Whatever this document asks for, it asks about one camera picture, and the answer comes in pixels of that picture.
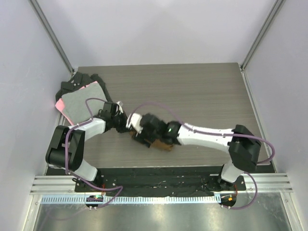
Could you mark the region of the brown cloth napkin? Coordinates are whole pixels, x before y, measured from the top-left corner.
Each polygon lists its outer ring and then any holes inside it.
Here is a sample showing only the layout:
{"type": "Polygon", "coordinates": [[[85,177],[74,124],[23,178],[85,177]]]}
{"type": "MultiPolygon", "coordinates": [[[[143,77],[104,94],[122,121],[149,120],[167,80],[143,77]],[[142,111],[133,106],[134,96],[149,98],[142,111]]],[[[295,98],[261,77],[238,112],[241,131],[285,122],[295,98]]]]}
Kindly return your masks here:
{"type": "Polygon", "coordinates": [[[161,136],[157,133],[150,133],[150,132],[142,132],[138,133],[137,131],[130,131],[129,132],[131,138],[146,146],[147,148],[155,148],[162,151],[170,152],[173,149],[173,144],[167,144],[161,140],[161,136]]]}

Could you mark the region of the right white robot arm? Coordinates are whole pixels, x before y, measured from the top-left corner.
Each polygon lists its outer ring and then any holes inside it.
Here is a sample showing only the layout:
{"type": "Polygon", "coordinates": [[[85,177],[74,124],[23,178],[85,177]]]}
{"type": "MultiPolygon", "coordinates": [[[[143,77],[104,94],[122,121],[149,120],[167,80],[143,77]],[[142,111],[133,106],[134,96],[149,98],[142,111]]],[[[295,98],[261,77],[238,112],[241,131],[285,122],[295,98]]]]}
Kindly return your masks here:
{"type": "Polygon", "coordinates": [[[242,125],[234,129],[211,129],[179,121],[168,123],[155,115],[133,113],[126,127],[137,142],[160,150],[171,151],[175,145],[196,145],[225,152],[230,160],[222,166],[218,186],[230,189],[238,177],[256,170],[261,142],[242,125]]]}

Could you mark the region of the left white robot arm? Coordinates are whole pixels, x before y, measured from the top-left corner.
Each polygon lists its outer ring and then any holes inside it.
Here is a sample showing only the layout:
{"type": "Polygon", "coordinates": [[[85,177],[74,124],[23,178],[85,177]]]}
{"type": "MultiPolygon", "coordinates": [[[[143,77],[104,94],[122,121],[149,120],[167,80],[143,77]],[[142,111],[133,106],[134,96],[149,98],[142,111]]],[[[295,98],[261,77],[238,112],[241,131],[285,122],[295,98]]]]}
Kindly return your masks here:
{"type": "Polygon", "coordinates": [[[56,127],[47,149],[47,164],[67,170],[86,180],[86,187],[92,192],[102,188],[100,170],[84,159],[85,141],[111,129],[118,133],[128,132],[127,116],[122,102],[105,103],[98,114],[80,125],[56,127]]]}

